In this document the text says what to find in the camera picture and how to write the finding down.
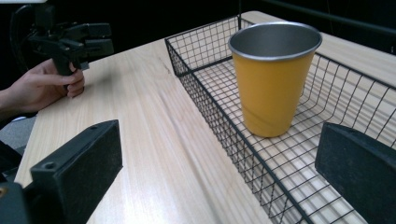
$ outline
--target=light wood surface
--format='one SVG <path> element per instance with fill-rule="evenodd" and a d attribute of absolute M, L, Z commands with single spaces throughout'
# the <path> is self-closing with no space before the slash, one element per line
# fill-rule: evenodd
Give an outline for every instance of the light wood surface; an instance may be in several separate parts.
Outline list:
<path fill-rule="evenodd" d="M 323 37 L 319 52 L 395 82 L 393 56 Z M 84 74 L 83 94 L 38 113 L 16 182 L 27 186 L 31 166 L 87 127 L 118 119 L 123 168 L 89 223 L 270 223 L 175 77 L 163 39 L 93 62 Z"/>

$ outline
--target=black background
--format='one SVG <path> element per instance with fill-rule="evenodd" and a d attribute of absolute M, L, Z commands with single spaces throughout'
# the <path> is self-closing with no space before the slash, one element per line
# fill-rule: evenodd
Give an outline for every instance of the black background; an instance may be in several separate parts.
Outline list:
<path fill-rule="evenodd" d="M 392 0 L 288 0 L 280 1 L 317 11 L 370 22 L 396 29 L 396 1 Z M 267 4 L 261 0 L 200 1 L 77 1 L 49 0 L 56 8 L 57 22 L 108 22 L 112 30 L 115 53 L 125 51 L 177 33 L 237 15 L 239 11 L 259 10 L 288 21 L 317 27 L 321 32 L 393 53 L 394 36 L 380 35 L 337 22 L 315 18 L 295 10 Z M 13 58 L 8 40 L 12 11 L 22 5 L 0 5 L 1 62 L 0 88 L 6 88 L 21 73 Z M 40 58 L 25 52 L 29 66 Z"/>

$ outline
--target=wire basket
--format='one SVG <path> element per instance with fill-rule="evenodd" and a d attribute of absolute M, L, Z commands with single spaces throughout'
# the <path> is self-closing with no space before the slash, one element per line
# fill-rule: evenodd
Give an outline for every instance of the wire basket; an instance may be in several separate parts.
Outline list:
<path fill-rule="evenodd" d="M 177 77 L 274 223 L 366 223 L 315 169 L 323 122 L 395 148 L 396 90 L 316 54 L 289 130 L 252 135 L 243 123 L 229 37 L 239 17 L 165 38 Z"/>

